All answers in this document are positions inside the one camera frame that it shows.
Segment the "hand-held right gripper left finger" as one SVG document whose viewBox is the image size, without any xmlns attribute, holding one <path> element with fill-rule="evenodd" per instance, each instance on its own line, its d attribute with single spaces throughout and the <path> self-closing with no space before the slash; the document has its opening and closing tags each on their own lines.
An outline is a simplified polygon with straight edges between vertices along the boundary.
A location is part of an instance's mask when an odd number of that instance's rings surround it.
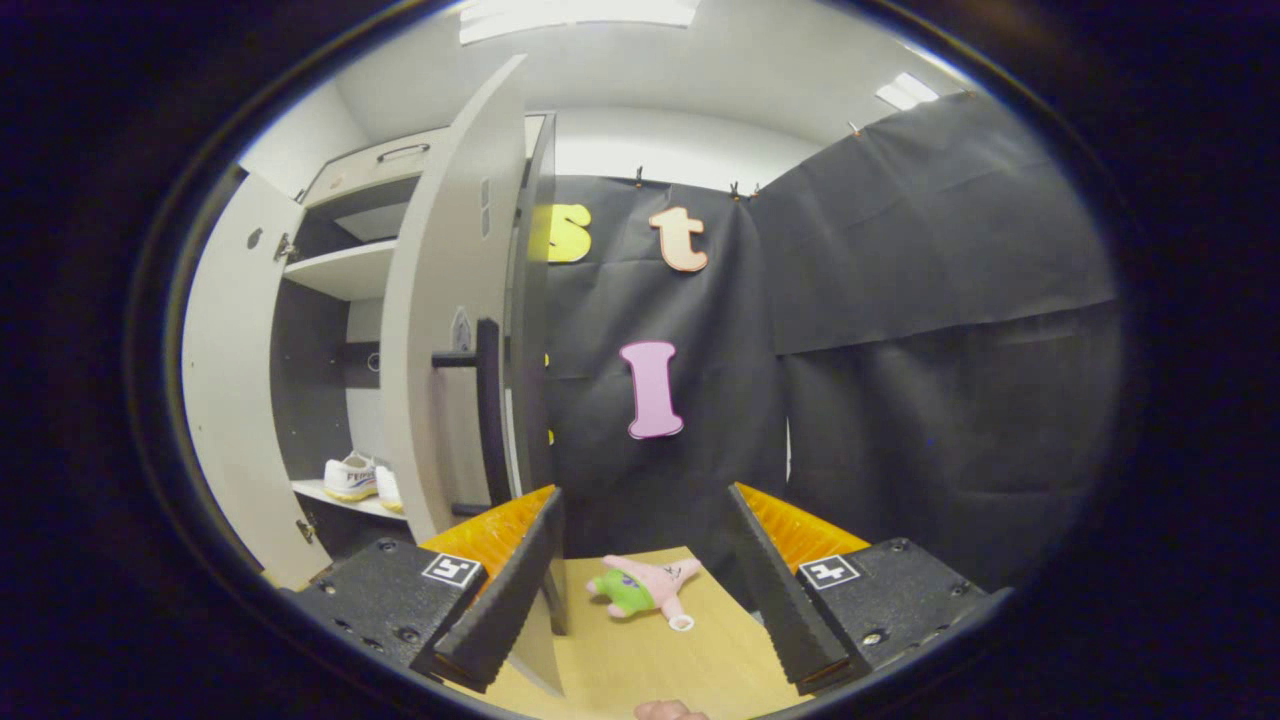
<svg viewBox="0 0 1280 720">
<path fill-rule="evenodd" d="M 481 693 L 525 628 L 563 529 L 563 493 L 547 486 L 422 544 L 375 539 L 293 601 L 375 659 Z"/>
</svg>

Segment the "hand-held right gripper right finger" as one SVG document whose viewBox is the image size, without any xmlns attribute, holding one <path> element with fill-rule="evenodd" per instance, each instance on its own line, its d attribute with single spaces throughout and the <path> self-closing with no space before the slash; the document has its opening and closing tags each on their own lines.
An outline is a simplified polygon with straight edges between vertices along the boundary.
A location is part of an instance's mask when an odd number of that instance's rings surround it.
<svg viewBox="0 0 1280 720">
<path fill-rule="evenodd" d="M 869 543 L 742 483 L 726 534 L 786 679 L 820 694 L 984 619 L 993 596 L 913 539 Z"/>
</svg>

